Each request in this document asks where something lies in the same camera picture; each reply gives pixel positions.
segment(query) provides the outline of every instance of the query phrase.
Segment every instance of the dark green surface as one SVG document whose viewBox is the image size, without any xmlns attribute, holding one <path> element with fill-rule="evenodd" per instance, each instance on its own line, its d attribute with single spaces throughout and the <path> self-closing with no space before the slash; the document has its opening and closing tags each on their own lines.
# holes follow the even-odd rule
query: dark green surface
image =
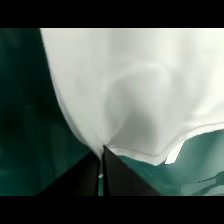
<svg viewBox="0 0 224 224">
<path fill-rule="evenodd" d="M 35 195 L 89 149 L 58 107 L 39 29 L 0 29 L 0 195 Z"/>
<path fill-rule="evenodd" d="M 224 194 L 223 131 L 186 141 L 174 164 L 152 166 L 120 158 L 163 195 Z"/>
</svg>

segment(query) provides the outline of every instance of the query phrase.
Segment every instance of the white fabric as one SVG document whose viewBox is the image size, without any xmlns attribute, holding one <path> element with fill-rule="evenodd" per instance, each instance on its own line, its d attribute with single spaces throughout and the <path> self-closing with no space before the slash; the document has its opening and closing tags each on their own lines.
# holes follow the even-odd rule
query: white fabric
<svg viewBox="0 0 224 224">
<path fill-rule="evenodd" d="M 224 128 L 224 29 L 41 29 L 74 134 L 154 165 Z"/>
</svg>

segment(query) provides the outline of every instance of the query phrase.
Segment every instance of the black bar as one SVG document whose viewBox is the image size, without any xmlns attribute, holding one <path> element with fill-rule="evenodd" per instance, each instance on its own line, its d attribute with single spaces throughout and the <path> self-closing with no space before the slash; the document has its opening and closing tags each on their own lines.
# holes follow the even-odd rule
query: black bar
<svg viewBox="0 0 224 224">
<path fill-rule="evenodd" d="M 105 196 L 160 196 L 107 147 L 103 155 Z"/>
<path fill-rule="evenodd" d="M 99 159 L 91 152 L 40 196 L 97 196 Z"/>
</svg>

